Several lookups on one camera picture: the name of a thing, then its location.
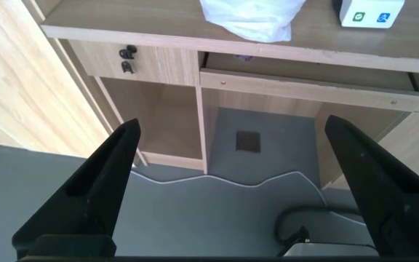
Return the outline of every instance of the white box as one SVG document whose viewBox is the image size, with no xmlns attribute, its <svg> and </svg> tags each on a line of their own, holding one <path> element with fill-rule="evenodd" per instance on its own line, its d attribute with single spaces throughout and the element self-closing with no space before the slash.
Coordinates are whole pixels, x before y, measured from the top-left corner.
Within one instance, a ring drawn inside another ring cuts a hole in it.
<svg viewBox="0 0 419 262">
<path fill-rule="evenodd" d="M 345 27 L 390 28 L 405 0 L 343 0 L 340 21 Z"/>
</svg>

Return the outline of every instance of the wooden cabinet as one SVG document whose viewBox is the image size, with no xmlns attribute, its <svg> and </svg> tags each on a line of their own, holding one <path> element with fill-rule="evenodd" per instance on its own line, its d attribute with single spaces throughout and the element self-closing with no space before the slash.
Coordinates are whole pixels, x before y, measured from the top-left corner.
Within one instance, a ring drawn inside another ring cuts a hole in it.
<svg viewBox="0 0 419 262">
<path fill-rule="evenodd" d="M 119 51 L 126 44 L 70 40 L 85 71 L 90 76 L 110 77 L 163 84 L 195 86 L 198 82 L 194 73 L 198 68 L 197 51 L 165 47 L 133 46 L 133 59 L 124 59 Z M 127 62 L 133 73 L 122 68 Z"/>
<path fill-rule="evenodd" d="M 208 173 L 220 108 L 304 116 L 315 123 L 326 186 L 341 175 L 324 134 L 330 114 L 376 141 L 419 114 L 419 1 L 406 2 L 393 28 L 368 31 L 340 27 L 326 1 L 309 0 L 292 41 L 272 44 L 206 22 L 190 0 L 64 0 L 41 27 L 66 39 L 76 67 L 95 78 L 108 101 L 100 111 L 138 118 L 145 163 Z M 119 55 L 128 44 L 134 59 Z"/>
</svg>

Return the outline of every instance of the drawer lock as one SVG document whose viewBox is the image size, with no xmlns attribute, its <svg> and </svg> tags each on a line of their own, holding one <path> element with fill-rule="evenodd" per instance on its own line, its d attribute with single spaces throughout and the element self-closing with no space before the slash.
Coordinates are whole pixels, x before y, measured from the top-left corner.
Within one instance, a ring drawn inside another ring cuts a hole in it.
<svg viewBox="0 0 419 262">
<path fill-rule="evenodd" d="M 134 59 L 137 47 L 129 44 L 126 49 L 119 50 L 119 55 L 124 59 Z"/>
<path fill-rule="evenodd" d="M 132 66 L 130 65 L 129 62 L 124 61 L 124 62 L 121 63 L 121 66 L 122 66 L 122 70 L 123 70 L 124 73 L 126 73 L 126 72 L 130 72 L 131 74 L 134 73 L 134 71 L 132 70 Z"/>
</svg>

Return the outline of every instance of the white plastic bag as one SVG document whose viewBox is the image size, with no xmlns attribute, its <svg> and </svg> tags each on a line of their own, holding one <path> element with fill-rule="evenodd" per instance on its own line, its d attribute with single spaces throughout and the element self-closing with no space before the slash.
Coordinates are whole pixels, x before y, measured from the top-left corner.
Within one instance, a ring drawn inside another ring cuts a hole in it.
<svg viewBox="0 0 419 262">
<path fill-rule="evenodd" d="M 200 0 L 208 22 L 265 43 L 290 41 L 290 21 L 305 0 Z"/>
</svg>

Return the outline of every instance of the blue icon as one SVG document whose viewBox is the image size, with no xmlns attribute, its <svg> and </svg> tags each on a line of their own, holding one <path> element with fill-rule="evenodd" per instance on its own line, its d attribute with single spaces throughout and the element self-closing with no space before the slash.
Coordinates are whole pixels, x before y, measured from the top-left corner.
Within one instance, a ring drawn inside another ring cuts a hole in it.
<svg viewBox="0 0 419 262">
<path fill-rule="evenodd" d="M 382 13 L 378 17 L 378 23 L 385 23 L 387 22 L 387 19 L 391 16 L 390 13 Z"/>
</svg>

